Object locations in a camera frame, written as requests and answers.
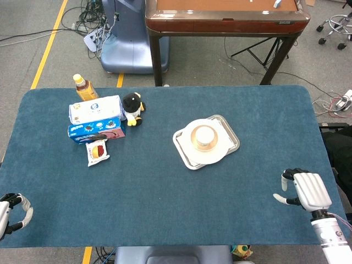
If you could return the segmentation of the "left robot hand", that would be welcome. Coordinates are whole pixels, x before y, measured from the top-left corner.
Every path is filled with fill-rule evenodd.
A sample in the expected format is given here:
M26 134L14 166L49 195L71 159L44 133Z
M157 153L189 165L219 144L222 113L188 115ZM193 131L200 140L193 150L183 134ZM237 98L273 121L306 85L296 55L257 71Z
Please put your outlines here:
M14 206L20 205L26 213L24 219L13 225L9 224L9 215ZM1 240L8 234L25 228L31 221L34 208L30 201L22 194L7 193L1 197Z

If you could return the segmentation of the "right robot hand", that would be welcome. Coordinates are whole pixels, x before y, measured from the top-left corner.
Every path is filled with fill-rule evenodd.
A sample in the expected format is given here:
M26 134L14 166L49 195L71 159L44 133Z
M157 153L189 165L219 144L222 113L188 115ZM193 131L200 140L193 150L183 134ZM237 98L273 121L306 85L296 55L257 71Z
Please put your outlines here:
M279 194L273 194L278 202L285 205L302 206L307 212L328 210L332 205L331 198L319 174L300 168L286 169L281 175L283 191L287 191L288 181L293 182L297 197L289 199Z

